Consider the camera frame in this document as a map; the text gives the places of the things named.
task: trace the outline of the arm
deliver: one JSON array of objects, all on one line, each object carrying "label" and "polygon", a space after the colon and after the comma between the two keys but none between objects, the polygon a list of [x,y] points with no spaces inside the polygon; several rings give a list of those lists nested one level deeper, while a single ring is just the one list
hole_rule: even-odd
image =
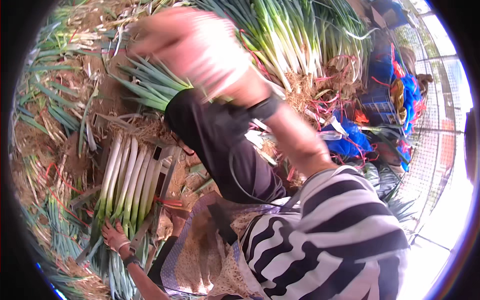
[{"label": "arm", "polygon": [[[119,254],[124,261],[130,255],[134,255],[129,249],[130,245],[125,245],[120,248]],[[133,279],[133,282],[140,291],[140,294],[145,300],[168,300],[168,296],[148,277],[144,270],[136,264],[129,264],[127,266],[128,273]]]},{"label": "arm", "polygon": [[[224,26],[224,20],[215,19],[213,14],[193,8],[165,10],[144,21],[150,34],[135,45],[132,52],[165,61],[177,76],[198,83],[196,87],[203,85],[205,88],[210,81],[222,82],[222,88],[216,91],[235,99],[236,105],[251,107],[267,99],[271,90],[250,67],[251,62],[238,47],[234,32]],[[211,28],[219,30],[213,33]],[[266,124],[277,136],[280,148],[306,176],[337,167],[313,128],[287,105],[280,105]]]},{"label": "arm", "polygon": [[338,168],[330,159],[325,142],[287,104],[281,103],[277,112],[265,123],[272,129],[280,148],[305,176],[310,177],[328,168]]},{"label": "arm", "polygon": [[[105,244],[109,245],[113,251],[118,252],[123,261],[130,255],[134,255],[134,253],[130,251],[130,241],[123,232],[120,220],[116,219],[115,227],[113,227],[108,218],[105,218],[102,235],[105,238]],[[168,295],[148,277],[141,267],[130,263],[127,266],[127,270],[145,300],[169,299]]]},{"label": "arm", "polygon": [[[270,88],[257,73],[250,69],[226,92],[233,97],[236,105],[251,107],[270,96]],[[285,103],[280,103],[276,113],[265,121],[275,134],[280,148],[291,159],[293,165],[305,176],[338,165],[330,159],[330,152],[324,141]]]}]

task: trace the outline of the white onion stalk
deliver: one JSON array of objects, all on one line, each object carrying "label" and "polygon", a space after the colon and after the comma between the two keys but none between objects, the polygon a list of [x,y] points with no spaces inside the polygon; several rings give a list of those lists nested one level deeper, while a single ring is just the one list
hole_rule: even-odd
[{"label": "white onion stalk", "polygon": [[137,152],[138,152],[138,142],[137,142],[137,139],[133,137],[130,157],[128,159],[128,166],[125,172],[125,178],[124,178],[123,184],[121,185],[121,193],[115,208],[115,213],[113,214],[113,217],[112,217],[113,219],[120,217],[122,213],[123,204],[125,203],[125,196],[127,195],[128,186],[130,184],[130,179],[133,173],[133,168],[135,167],[135,162],[137,161]]},{"label": "white onion stalk", "polygon": [[108,187],[110,185],[110,181],[113,175],[113,169],[115,167],[117,156],[120,151],[121,140],[122,140],[121,136],[119,135],[115,136],[112,150],[110,152],[110,157],[108,158],[107,168],[105,169],[105,174],[103,176],[102,190],[100,192],[100,196],[98,198],[98,202],[96,205],[96,207],[98,207],[98,211],[93,222],[92,234],[90,238],[90,244],[92,246],[95,245],[98,238],[100,237],[100,230],[103,225],[103,221],[105,218],[105,209],[107,207]]},{"label": "white onion stalk", "polygon": [[137,185],[138,175],[142,168],[145,155],[147,153],[147,148],[143,147],[140,150],[135,166],[133,167],[132,177],[130,177],[130,182],[128,184],[128,193],[125,197],[125,207],[123,209],[123,232],[128,235],[128,224],[130,223],[130,214],[132,212],[132,203],[133,203],[133,194],[135,193],[135,186]]},{"label": "white onion stalk", "polygon": [[113,173],[112,173],[112,178],[110,180],[110,185],[108,187],[108,193],[107,193],[107,207],[105,209],[105,216],[110,218],[112,215],[113,211],[113,193],[115,192],[115,187],[117,186],[117,178],[120,172],[120,165],[122,163],[122,158],[123,158],[123,149],[124,145],[120,147],[119,154],[117,155],[117,161],[115,162],[115,165],[113,167]]},{"label": "white onion stalk", "polygon": [[150,190],[148,191],[148,201],[145,206],[145,216],[152,209],[153,196],[155,195],[156,186],[158,184],[158,177],[160,177],[160,171],[162,169],[163,160],[156,162],[155,169],[153,171],[152,182],[150,183]]},{"label": "white onion stalk", "polygon": [[145,175],[144,187],[142,190],[142,197],[140,199],[140,205],[138,208],[137,228],[139,228],[144,222],[145,211],[148,202],[148,195],[150,193],[150,185],[152,184],[153,173],[155,171],[157,161],[152,157],[148,164],[147,174]]},{"label": "white onion stalk", "polygon": [[138,216],[138,206],[140,204],[140,196],[142,194],[145,175],[147,174],[148,165],[150,164],[151,157],[152,157],[152,151],[148,150],[147,154],[145,155],[144,161],[142,163],[142,168],[140,169],[140,174],[138,175],[137,184],[135,186],[135,194],[133,195],[132,213],[130,216],[130,223],[132,224],[134,232],[136,231],[136,227],[137,227],[137,216]]},{"label": "white onion stalk", "polygon": [[125,147],[123,149],[123,155],[121,159],[120,165],[120,173],[119,178],[117,181],[117,188],[115,191],[115,203],[114,203],[114,210],[117,210],[117,205],[120,199],[121,190],[123,187],[123,182],[125,181],[125,174],[127,173],[127,166],[128,166],[128,158],[130,153],[130,146],[132,145],[132,138],[128,138],[127,142],[125,143]]}]

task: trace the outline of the worker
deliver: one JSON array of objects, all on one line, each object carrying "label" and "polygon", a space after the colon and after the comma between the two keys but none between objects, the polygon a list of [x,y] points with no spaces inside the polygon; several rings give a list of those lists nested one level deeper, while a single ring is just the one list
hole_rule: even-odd
[{"label": "worker", "polygon": [[[143,298],[395,299],[409,251],[398,220],[355,168],[332,162],[316,131],[249,66],[228,21],[172,8],[143,26],[148,35],[131,51],[161,59],[202,87],[179,92],[165,122],[222,195],[200,198],[189,216],[171,212],[172,237],[149,275],[120,222],[106,220],[105,243]],[[233,100],[205,103],[205,93]],[[286,198],[281,179],[245,139],[252,118],[270,128],[308,178],[293,197]]]}]

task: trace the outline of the blue plastic bag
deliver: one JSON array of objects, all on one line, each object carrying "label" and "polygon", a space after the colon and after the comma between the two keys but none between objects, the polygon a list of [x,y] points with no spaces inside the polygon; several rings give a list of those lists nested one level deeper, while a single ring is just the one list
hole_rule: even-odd
[{"label": "blue plastic bag", "polygon": [[[340,117],[339,111],[335,111],[334,115],[336,119],[340,122],[342,118]],[[370,146],[367,136],[359,130],[358,126],[354,122],[350,121],[347,117],[343,117],[343,120],[340,124],[342,125],[343,129],[345,129],[345,131],[348,133],[349,139],[356,143],[363,153],[372,151],[372,147]],[[331,124],[325,126],[322,129],[322,131],[328,130],[335,129]],[[328,146],[328,150],[332,152],[346,155],[348,157],[355,157],[360,155],[358,148],[346,139],[341,139],[337,141],[325,141],[325,143]]]}]

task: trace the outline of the apron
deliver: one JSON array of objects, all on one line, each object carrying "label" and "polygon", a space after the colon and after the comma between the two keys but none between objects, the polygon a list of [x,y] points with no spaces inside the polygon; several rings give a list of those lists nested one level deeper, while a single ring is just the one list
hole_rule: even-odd
[{"label": "apron", "polygon": [[279,211],[273,205],[230,202],[216,192],[200,198],[162,266],[165,291],[209,300],[225,295],[270,299],[248,267],[240,240],[255,217]]}]

